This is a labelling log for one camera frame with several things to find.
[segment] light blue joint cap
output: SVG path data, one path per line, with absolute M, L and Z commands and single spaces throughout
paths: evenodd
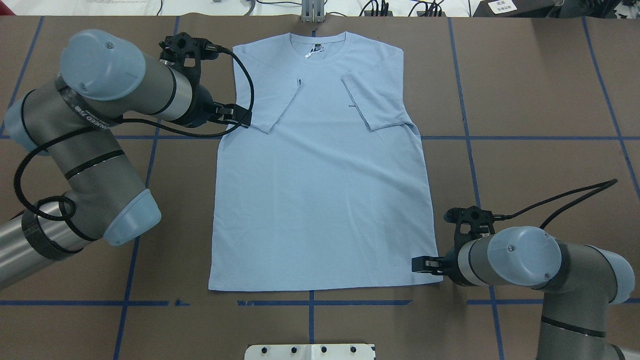
M 501 278 L 521 286 L 551 280 L 562 265 L 556 239 L 534 226 L 509 227 L 498 232 L 489 241 L 487 256 Z
M 38 146 L 29 137 L 26 129 L 24 129 L 24 124 L 22 123 L 22 103 L 25 98 L 26 95 L 16 101 L 9 110 L 6 111 L 6 115 L 4 116 L 4 127 L 13 141 L 20 144 L 28 152 L 31 152 Z M 38 155 L 47 156 L 49 153 L 46 151 L 40 151 Z
M 112 246 L 120 246 L 156 226 L 160 218 L 160 209 L 151 191 L 145 189 L 113 219 L 102 237 Z
M 629 264 L 627 259 L 615 252 L 598 249 L 591 245 L 587 246 L 596 249 L 604 256 L 604 258 L 609 262 L 609 265 L 611 265 L 613 273 L 616 276 L 618 290 L 616 292 L 616 297 L 610 304 L 622 304 L 627 301 L 629 296 L 631 296 L 631 291 L 636 287 L 636 275 L 634 274 L 634 269 L 631 267 L 631 264 Z
M 60 58 L 62 78 L 93 100 L 120 99 L 145 77 L 144 54 L 134 44 L 102 30 L 84 30 L 69 40 Z

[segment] neckline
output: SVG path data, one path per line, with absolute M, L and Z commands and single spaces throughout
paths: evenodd
M 287 33 L 283 36 L 285 46 L 289 50 L 289 54 L 292 58 L 296 59 L 296 61 L 304 64 L 304 65 L 325 65 L 328 63 L 332 63 L 335 60 L 338 60 L 345 53 L 349 44 L 351 43 L 351 34 L 347 31 L 339 33 L 338 35 L 330 36 L 330 37 L 304 37 L 302 35 L 296 35 L 292 33 Z M 330 42 L 344 42 L 340 50 L 337 53 L 322 59 L 322 60 L 310 60 L 304 57 L 304 55 L 299 54 L 295 48 L 293 47 L 292 41 L 301 42 L 303 44 L 327 44 Z

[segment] red object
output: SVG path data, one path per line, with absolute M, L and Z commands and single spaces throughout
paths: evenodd
M 8 6 L 6 6 L 2 1 L 0 1 L 0 15 L 15 15 Z

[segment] gray robotic arm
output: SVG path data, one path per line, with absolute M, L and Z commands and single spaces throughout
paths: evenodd
M 250 109 L 216 103 L 199 84 L 200 60 L 220 52 L 237 60 L 228 49 L 185 33 L 167 37 L 161 47 L 163 62 L 104 31 L 82 31 L 63 51 L 61 74 L 8 110 L 11 138 L 31 157 L 39 149 L 51 155 L 71 191 L 25 204 L 23 161 L 14 185 L 27 210 L 0 226 L 0 289 L 99 238 L 121 245 L 160 221 L 151 192 L 109 130 L 128 122 L 125 112 L 185 127 L 232 124 L 224 133 L 250 124 Z M 195 66 L 185 67 L 186 58 L 194 58 Z
M 537 360 L 640 359 L 640 353 L 605 339 L 608 305 L 626 301 L 635 286 L 627 260 L 564 243 L 533 226 L 495 234 L 493 220 L 501 216 L 475 206 L 449 210 L 445 219 L 456 224 L 455 247 L 442 258 L 413 258 L 412 270 L 447 275 L 461 286 L 519 285 L 544 292 Z M 461 233 L 461 224 L 471 231 Z

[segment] white mounting plate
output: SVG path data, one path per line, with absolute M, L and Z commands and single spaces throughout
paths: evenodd
M 371 344 L 252 345 L 244 352 L 244 360 L 375 360 L 374 349 Z

